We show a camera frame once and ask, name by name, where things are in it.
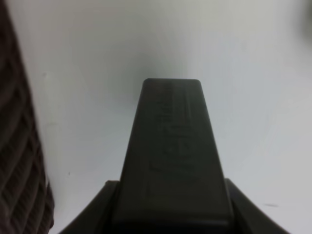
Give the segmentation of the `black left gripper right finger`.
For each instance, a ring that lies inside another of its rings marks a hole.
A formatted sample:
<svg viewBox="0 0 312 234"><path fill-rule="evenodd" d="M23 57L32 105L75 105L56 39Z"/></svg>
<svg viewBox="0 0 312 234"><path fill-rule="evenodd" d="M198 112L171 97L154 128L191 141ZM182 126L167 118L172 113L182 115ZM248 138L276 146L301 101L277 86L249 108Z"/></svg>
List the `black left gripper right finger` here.
<svg viewBox="0 0 312 234"><path fill-rule="evenodd" d="M233 234L286 234L228 178L225 180L234 211Z"/></svg>

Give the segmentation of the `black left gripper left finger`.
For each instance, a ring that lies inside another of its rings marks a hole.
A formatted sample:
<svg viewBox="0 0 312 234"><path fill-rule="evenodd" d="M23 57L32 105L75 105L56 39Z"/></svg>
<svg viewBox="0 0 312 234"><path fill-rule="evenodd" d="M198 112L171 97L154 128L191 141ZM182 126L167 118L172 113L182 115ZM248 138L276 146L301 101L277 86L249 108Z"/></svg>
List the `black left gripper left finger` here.
<svg viewBox="0 0 312 234"><path fill-rule="evenodd" d="M119 181L108 180L88 206L62 234L110 234Z"/></svg>

